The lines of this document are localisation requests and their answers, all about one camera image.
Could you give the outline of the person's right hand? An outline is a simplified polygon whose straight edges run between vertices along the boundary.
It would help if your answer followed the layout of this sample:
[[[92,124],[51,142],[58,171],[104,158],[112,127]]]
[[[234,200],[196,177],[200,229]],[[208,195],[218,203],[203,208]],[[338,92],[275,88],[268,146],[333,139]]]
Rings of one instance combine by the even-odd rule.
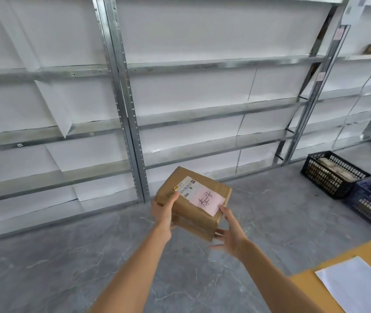
[[[210,245],[210,249],[225,251],[239,261],[242,261],[247,250],[253,247],[253,243],[246,237],[239,222],[238,226],[229,226],[227,230],[218,228],[214,238],[220,241],[220,244]]]

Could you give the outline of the person's left hand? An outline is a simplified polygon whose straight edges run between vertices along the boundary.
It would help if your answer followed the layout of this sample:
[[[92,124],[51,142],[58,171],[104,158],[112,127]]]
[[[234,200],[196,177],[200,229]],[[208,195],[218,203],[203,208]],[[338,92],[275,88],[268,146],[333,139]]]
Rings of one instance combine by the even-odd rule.
[[[164,205],[158,204],[155,200],[151,202],[151,212],[156,220],[156,227],[162,232],[165,241],[171,236],[171,230],[176,227],[172,222],[172,209],[165,209]]]

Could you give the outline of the brown taped parcel with labels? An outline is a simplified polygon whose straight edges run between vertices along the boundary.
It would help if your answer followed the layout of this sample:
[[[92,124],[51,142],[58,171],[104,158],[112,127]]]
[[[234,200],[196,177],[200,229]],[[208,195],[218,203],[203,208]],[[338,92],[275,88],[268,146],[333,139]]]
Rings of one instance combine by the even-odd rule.
[[[174,192],[179,197],[172,206],[172,223],[212,242],[223,218],[220,206],[227,206],[232,188],[178,166],[156,192],[155,201],[164,205]]]

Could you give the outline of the person's right forearm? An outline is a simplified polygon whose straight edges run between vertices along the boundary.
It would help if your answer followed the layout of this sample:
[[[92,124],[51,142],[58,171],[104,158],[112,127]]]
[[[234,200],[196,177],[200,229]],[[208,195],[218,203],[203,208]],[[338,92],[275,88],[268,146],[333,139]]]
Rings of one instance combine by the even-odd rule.
[[[244,239],[238,251],[271,313],[324,313],[253,242]]]

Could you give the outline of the person's left forearm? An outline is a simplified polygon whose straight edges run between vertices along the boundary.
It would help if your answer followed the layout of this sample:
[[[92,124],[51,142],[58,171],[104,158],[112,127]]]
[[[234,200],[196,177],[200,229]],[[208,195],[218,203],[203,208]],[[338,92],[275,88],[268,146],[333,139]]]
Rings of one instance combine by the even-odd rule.
[[[143,313],[163,250],[171,238],[171,221],[159,221],[95,300],[89,313]]]

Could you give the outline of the wide metal shelving rack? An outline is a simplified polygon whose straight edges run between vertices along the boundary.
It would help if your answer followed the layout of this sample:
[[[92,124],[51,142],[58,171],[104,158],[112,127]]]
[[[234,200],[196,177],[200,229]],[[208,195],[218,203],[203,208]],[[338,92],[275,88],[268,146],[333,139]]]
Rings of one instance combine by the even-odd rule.
[[[343,0],[97,0],[139,201],[149,197],[136,115],[243,104],[260,66],[310,58]]]

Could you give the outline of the black plastic crate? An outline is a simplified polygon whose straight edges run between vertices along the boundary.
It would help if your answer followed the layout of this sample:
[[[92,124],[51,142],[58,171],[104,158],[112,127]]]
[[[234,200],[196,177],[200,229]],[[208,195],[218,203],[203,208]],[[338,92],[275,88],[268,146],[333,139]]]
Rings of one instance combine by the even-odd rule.
[[[314,185],[324,191],[332,199],[344,199],[349,194],[354,184],[360,180],[356,182],[347,182],[337,177],[333,172],[328,171],[322,164],[318,162],[317,159],[321,157],[333,161],[337,166],[344,168],[349,172],[353,172],[353,174],[359,177],[360,180],[371,177],[370,173],[355,166],[334,152],[325,151],[309,154],[301,169],[301,175],[309,179]]]

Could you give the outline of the parcels in black crate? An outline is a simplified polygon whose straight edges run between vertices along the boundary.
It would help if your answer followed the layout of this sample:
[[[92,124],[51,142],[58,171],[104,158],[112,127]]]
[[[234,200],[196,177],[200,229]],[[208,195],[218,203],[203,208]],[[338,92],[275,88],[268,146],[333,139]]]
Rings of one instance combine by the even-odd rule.
[[[321,157],[317,159],[320,164],[322,164],[328,171],[333,172],[337,177],[347,181],[347,182],[356,182],[360,180],[359,177],[355,176],[353,172],[341,168],[336,165],[333,161],[330,161],[327,158]]]

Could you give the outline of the yellow cardboard box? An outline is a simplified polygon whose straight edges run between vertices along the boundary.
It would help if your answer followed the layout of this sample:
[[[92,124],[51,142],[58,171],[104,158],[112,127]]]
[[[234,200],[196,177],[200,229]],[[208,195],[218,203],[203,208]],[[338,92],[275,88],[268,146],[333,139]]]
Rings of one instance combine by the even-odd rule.
[[[371,313],[371,241],[291,280],[325,313]]]

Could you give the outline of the white paper sheet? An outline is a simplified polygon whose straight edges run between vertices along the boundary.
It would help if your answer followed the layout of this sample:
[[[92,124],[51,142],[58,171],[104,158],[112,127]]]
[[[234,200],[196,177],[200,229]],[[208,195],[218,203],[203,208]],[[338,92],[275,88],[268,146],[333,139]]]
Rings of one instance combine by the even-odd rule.
[[[371,313],[371,266],[362,258],[355,256],[315,274],[345,313]]]

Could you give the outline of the narrow metal shelving rack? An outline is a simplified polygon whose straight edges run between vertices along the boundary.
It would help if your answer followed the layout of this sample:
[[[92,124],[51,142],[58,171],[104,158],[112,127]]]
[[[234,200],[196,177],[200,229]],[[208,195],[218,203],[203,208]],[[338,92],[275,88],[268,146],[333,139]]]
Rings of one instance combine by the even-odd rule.
[[[331,10],[313,53],[324,57],[299,98],[304,106],[289,125],[284,163],[349,146],[371,121],[371,0],[344,0]]]

